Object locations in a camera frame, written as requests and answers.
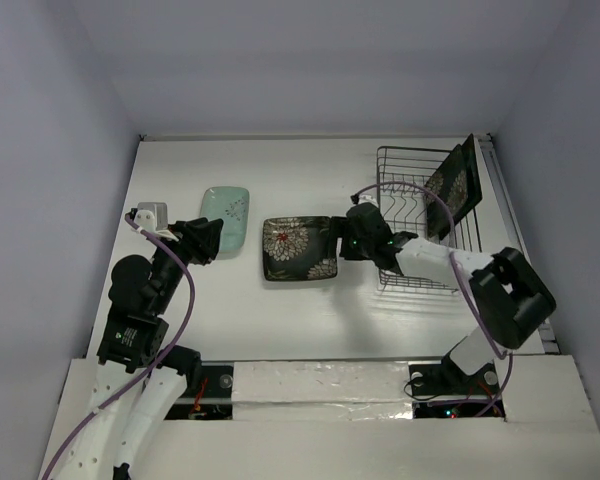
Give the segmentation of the light green rectangular plate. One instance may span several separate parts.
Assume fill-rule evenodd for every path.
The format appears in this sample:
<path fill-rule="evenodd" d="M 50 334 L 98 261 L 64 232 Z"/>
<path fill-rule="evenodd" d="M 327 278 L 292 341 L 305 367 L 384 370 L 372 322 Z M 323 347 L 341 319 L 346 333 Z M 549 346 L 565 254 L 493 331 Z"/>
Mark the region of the light green rectangular plate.
<path fill-rule="evenodd" d="M 246 188 L 215 186 L 205 191 L 200 216 L 208 220 L 223 221 L 219 246 L 221 254 L 232 254 L 244 245 L 249 207 L 250 193 Z"/>

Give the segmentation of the black floral square plate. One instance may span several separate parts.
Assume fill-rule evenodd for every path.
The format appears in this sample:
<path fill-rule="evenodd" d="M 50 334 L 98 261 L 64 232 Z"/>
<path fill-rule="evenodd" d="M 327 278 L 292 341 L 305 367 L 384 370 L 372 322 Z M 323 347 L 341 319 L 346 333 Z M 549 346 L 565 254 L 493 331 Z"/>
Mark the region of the black floral square plate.
<path fill-rule="evenodd" d="M 264 278 L 305 282 L 337 276 L 337 238 L 328 216 L 268 218 L 263 222 Z"/>

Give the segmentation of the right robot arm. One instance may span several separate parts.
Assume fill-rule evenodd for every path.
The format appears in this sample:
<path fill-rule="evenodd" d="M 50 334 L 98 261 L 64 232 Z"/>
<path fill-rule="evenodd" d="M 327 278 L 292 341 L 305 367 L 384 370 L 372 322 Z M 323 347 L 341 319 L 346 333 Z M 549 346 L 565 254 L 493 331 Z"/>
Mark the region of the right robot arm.
<path fill-rule="evenodd" d="M 474 315 L 477 327 L 442 357 L 432 374 L 416 380 L 419 387 L 466 390 L 483 367 L 518 350 L 556 310 L 554 296 L 517 249 L 485 254 L 392 232 L 378 207 L 368 202 L 333 221 L 342 240 L 341 258 L 371 261 L 394 276 L 455 287 Z"/>

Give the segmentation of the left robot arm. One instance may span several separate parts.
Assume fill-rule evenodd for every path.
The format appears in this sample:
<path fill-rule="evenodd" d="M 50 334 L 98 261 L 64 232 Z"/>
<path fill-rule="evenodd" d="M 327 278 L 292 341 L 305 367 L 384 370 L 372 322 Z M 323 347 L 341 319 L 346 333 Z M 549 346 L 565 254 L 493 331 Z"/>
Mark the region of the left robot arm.
<path fill-rule="evenodd" d="M 223 222 L 202 217 L 160 230 L 146 214 L 134 208 L 125 221 L 156 251 L 150 259 L 129 255 L 114 265 L 87 413 L 52 456 L 45 479 L 136 478 L 175 401 L 204 385 L 199 352 L 178 343 L 192 307 L 171 341 L 162 316 L 182 281 L 191 289 L 189 304 L 195 302 L 189 268 L 215 260 Z"/>

